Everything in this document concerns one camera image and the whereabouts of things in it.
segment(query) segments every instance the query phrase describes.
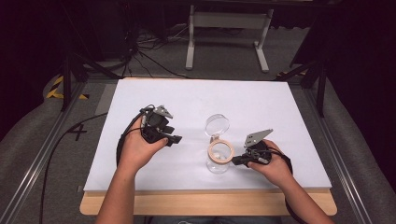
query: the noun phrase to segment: forearm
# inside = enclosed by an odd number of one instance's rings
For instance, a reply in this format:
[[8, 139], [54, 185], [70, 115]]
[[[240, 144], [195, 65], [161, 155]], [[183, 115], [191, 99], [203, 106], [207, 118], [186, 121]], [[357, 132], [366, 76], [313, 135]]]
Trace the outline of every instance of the forearm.
[[293, 212], [307, 223], [333, 223], [293, 178], [281, 188]]
[[119, 167], [111, 180], [96, 224], [134, 223], [135, 172]]

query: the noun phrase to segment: aluminum rail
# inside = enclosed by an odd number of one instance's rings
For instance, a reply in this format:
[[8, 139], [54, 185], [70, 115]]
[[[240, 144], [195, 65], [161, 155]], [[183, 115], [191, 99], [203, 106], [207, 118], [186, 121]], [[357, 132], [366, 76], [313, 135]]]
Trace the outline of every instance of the aluminum rail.
[[356, 189], [355, 182], [353, 181], [352, 176], [349, 174], [347, 166], [343, 161], [343, 158], [338, 150], [337, 145], [334, 142], [334, 139], [332, 138], [332, 134], [329, 130], [325, 118], [322, 118], [318, 114], [314, 93], [311, 90], [304, 89], [304, 95], [307, 98], [311, 110], [315, 113], [318, 125], [320, 126], [320, 129], [325, 136], [326, 142], [330, 148], [329, 155], [332, 158], [332, 163], [338, 174], [338, 177], [341, 180], [341, 184], [343, 185], [344, 191], [349, 199], [350, 205], [352, 206], [353, 212], [355, 213], [357, 220], [361, 224], [373, 223], [370, 219], [369, 214], [367, 213], [363, 201], [361, 200], [361, 196]]
[[85, 83], [76, 83], [75, 89], [72, 94], [72, 100], [70, 105], [66, 108], [64, 112], [61, 112], [58, 118], [56, 119], [54, 125], [49, 131], [49, 135], [44, 141], [42, 147], [38, 151], [35, 156], [35, 160], [32, 165], [26, 172], [20, 186], [17, 191], [14, 193], [11, 201], [9, 202], [5, 212], [0, 218], [0, 224], [8, 224], [12, 223], [21, 210], [23, 203], [25, 202], [29, 192], [33, 188], [35, 182], [37, 181], [38, 176], [41, 173], [43, 167], [47, 164], [47, 161], [50, 157], [50, 153], [53, 150], [54, 145], [56, 144], [59, 132], [64, 126], [64, 123], [69, 115], [70, 111], [73, 108], [74, 103], [77, 101], [78, 97], [81, 95], [82, 90], [85, 87]]

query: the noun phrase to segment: wrist strap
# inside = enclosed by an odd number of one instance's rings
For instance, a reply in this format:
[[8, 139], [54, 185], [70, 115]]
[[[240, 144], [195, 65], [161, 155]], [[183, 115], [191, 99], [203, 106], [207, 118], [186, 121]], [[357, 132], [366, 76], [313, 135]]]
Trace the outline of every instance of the wrist strap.
[[[293, 175], [293, 167], [291, 166], [291, 160], [290, 160], [290, 158], [287, 157], [287, 156], [284, 155], [284, 154], [279, 155], [279, 156], [280, 156], [280, 158], [282, 158], [282, 159], [286, 162], [286, 164], [287, 164], [288, 167], [289, 167], [289, 170], [290, 170], [291, 174]], [[286, 200], [286, 198], [285, 198], [285, 205], [286, 205], [286, 208], [288, 209], [288, 212], [289, 212], [290, 215], [294, 218], [294, 220], [296, 220], [296, 221], [297, 221], [298, 223], [300, 223], [300, 224], [306, 224], [306, 222], [304, 222], [300, 217], [297, 216], [297, 214], [294, 213], [294, 211], [291, 209], [291, 207], [290, 207], [288, 201]]]

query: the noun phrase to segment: black cable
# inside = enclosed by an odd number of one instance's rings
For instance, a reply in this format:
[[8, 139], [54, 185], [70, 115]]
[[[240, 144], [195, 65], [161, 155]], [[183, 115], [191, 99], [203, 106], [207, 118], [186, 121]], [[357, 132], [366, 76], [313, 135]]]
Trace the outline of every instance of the black cable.
[[126, 134], [125, 134], [125, 136], [126, 135], [128, 135], [129, 133], [131, 133], [131, 132], [133, 132], [133, 131], [136, 131], [136, 130], [142, 130], [143, 128], [135, 128], [135, 129], [131, 129], [131, 130], [129, 130]]
[[140, 63], [140, 65], [141, 65], [144, 69], [146, 69], [146, 71], [148, 71], [148, 75], [149, 75], [150, 77], [154, 77], [154, 76], [150, 73], [150, 71], [147, 69], [147, 67], [145, 67], [135, 56], [134, 56], [134, 58]]
[[55, 152], [56, 147], [59, 145], [59, 143], [61, 142], [61, 140], [64, 138], [64, 136], [67, 133], [72, 132], [73, 130], [75, 130], [77, 127], [79, 127], [83, 122], [91, 120], [91, 119], [96, 119], [99, 117], [102, 117], [104, 115], [106, 115], [107, 113], [103, 113], [100, 115], [96, 115], [96, 116], [92, 116], [90, 118], [84, 119], [82, 121], [80, 121], [79, 123], [76, 123], [75, 125], [73, 125], [71, 128], [67, 129], [66, 132], [64, 132], [62, 134], [62, 136], [58, 139], [58, 141], [56, 141], [55, 146], [52, 148], [51, 153], [49, 154], [49, 159], [47, 161], [47, 167], [46, 167], [46, 171], [44, 173], [44, 181], [43, 181], [43, 189], [41, 191], [41, 200], [40, 200], [40, 217], [39, 217], [39, 224], [43, 223], [43, 215], [44, 215], [44, 198], [46, 195], [46, 186], [47, 186], [47, 178], [48, 178], [48, 173], [49, 173], [49, 169], [50, 169], [50, 161], [52, 160], [52, 156], [53, 153]]
[[148, 59], [150, 59], [152, 62], [154, 62], [154, 63], [156, 63], [157, 65], [159, 65], [161, 68], [163, 68], [165, 71], [169, 72], [170, 74], [172, 74], [172, 75], [174, 75], [174, 76], [177, 76], [177, 77], [190, 78], [190, 77], [187, 77], [187, 76], [183, 76], [183, 75], [174, 73], [174, 72], [168, 70], [167, 68], [165, 68], [164, 66], [162, 66], [161, 64], [157, 63], [155, 60], [153, 60], [152, 58], [150, 58], [147, 54], [143, 53], [142, 51], [139, 50], [138, 52], [139, 52], [140, 54], [144, 55], [145, 57], [147, 57]]

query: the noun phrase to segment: white board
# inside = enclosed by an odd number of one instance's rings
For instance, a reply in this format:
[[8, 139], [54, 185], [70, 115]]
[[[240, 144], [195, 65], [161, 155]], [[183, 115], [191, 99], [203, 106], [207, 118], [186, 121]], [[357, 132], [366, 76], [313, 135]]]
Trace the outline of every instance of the white board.
[[274, 129], [267, 136], [290, 157], [294, 176], [304, 188], [332, 185], [305, 127], [290, 88], [284, 82], [124, 79], [120, 80], [99, 140], [84, 190], [107, 190], [116, 169], [116, 147], [126, 126], [147, 105], [164, 105], [174, 116], [169, 126], [183, 138], [160, 150], [136, 176], [137, 190], [273, 189], [262, 175], [244, 165], [220, 175], [205, 166], [209, 137], [205, 121], [222, 114], [230, 121], [220, 138], [235, 155], [245, 152], [250, 133]]

